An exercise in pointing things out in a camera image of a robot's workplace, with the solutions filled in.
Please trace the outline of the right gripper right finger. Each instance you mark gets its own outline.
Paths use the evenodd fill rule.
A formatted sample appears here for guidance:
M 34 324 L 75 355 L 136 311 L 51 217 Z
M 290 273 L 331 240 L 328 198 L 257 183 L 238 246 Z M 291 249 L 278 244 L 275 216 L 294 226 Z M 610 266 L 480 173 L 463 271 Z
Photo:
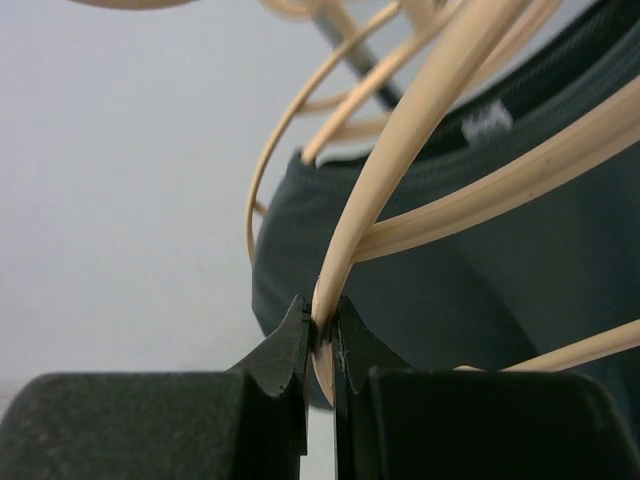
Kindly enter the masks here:
M 333 324 L 340 479 L 635 479 L 610 395 L 558 373 L 412 369 L 342 298 Z

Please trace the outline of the beige plastic hanger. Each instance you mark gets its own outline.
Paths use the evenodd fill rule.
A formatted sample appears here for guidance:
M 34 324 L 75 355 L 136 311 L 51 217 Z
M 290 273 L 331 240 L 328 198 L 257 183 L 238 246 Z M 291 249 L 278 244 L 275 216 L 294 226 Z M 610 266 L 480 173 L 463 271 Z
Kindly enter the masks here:
M 639 83 L 625 86 L 508 165 L 389 220 L 379 215 L 452 103 L 518 33 L 527 1 L 471 1 L 456 11 L 389 117 L 345 205 L 312 302 L 316 378 L 336 398 L 335 311 L 352 266 L 444 238 L 513 210 L 604 163 L 639 138 Z

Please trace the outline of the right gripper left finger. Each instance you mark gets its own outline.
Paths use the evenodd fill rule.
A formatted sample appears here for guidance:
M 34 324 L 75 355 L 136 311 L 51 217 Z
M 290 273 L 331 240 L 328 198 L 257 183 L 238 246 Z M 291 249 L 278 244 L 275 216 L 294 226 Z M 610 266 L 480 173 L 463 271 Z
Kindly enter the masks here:
M 56 373 L 1 421 L 5 479 L 296 479 L 307 452 L 310 312 L 222 372 Z

